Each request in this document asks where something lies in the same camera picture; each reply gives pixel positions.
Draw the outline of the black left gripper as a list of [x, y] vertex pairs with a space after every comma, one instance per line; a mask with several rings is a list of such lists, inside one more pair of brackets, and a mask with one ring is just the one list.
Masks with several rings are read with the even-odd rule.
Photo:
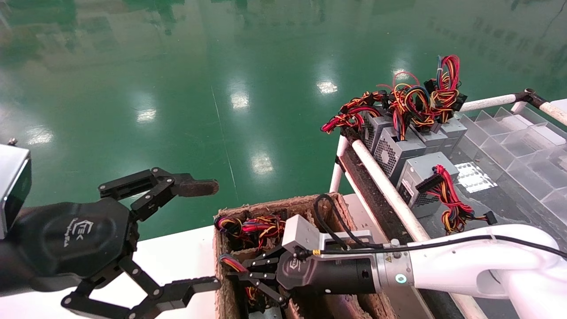
[[11, 271], [36, 279], [97, 276], [117, 265], [147, 296], [132, 308], [90, 298], [97, 281], [81, 281], [61, 301], [64, 309], [91, 319], [156, 319], [188, 306], [197, 293], [221, 288], [215, 276], [158, 285], [130, 256], [139, 238], [130, 210], [112, 198], [24, 208], [11, 229]]

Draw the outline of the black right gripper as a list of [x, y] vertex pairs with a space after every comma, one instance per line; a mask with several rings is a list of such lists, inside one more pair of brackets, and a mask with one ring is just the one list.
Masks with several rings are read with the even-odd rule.
[[285, 290], [304, 290], [320, 294], [374, 294], [377, 292], [368, 258], [319, 260], [296, 258], [295, 252], [277, 246], [242, 263], [244, 271], [230, 271], [227, 276], [245, 287], [254, 287], [270, 305], [288, 306]]

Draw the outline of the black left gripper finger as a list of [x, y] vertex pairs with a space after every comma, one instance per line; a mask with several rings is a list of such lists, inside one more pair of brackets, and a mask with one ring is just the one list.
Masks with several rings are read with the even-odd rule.
[[101, 198], [117, 201], [142, 195], [131, 204], [130, 212], [134, 220], [144, 222], [174, 197], [214, 195], [219, 184], [215, 179], [194, 179], [189, 173], [173, 174], [154, 167], [103, 183], [98, 190]]

